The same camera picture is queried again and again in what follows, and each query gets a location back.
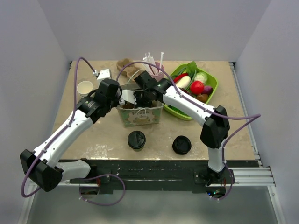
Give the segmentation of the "printed paper takeout bag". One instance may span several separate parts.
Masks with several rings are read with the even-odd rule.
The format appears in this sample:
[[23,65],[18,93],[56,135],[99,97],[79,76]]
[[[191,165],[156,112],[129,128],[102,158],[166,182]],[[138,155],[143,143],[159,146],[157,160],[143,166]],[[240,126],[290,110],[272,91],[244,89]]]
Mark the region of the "printed paper takeout bag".
[[[138,85],[133,81],[133,78],[121,85],[122,90],[136,90]],[[124,127],[134,127],[134,126],[143,126],[150,124],[157,124],[160,121],[162,114],[162,103],[158,101],[153,101],[152,106],[137,106],[135,105],[134,109],[125,110],[122,109],[122,105],[116,107],[118,114],[121,118],[121,121]]]

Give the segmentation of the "black plastic cup lid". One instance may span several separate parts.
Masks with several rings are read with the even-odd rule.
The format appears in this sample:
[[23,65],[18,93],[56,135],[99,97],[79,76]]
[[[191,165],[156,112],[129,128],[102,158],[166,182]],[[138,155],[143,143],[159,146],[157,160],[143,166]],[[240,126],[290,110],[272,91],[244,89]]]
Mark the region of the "black plastic cup lid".
[[128,135],[129,146],[144,146],[146,143],[145,134],[141,131],[132,131]]

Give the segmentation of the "green paper coffee cup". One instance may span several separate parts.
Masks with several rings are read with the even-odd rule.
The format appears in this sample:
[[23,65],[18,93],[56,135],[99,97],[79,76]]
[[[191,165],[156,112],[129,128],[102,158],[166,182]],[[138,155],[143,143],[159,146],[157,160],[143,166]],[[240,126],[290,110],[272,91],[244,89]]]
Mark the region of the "green paper coffee cup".
[[144,146],[130,146],[130,147],[136,152],[139,152],[144,148]]

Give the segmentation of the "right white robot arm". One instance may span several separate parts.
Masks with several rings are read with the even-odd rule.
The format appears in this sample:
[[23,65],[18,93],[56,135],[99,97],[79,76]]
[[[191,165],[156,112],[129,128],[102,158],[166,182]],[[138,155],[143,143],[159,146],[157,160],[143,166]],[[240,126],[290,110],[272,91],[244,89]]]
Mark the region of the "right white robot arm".
[[208,148],[208,178],[213,183],[224,179],[224,142],[230,129],[227,111],[223,106],[214,108],[202,103],[179,89],[173,80],[155,80],[148,72],[142,72],[135,82],[143,90],[144,97],[174,106],[192,117],[202,127],[200,140]]

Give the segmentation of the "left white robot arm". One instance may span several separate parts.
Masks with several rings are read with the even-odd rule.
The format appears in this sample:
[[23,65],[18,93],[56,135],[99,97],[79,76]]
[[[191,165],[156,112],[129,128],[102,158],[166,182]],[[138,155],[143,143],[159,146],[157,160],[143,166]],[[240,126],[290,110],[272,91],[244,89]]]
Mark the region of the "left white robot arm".
[[60,162],[64,152],[99,118],[119,104],[122,94],[120,84],[112,79],[101,81],[93,97],[87,96],[77,103],[75,112],[33,151],[25,149],[20,154],[26,178],[30,178],[45,192],[53,190],[61,181],[81,178],[86,183],[96,180],[95,166],[86,160]]

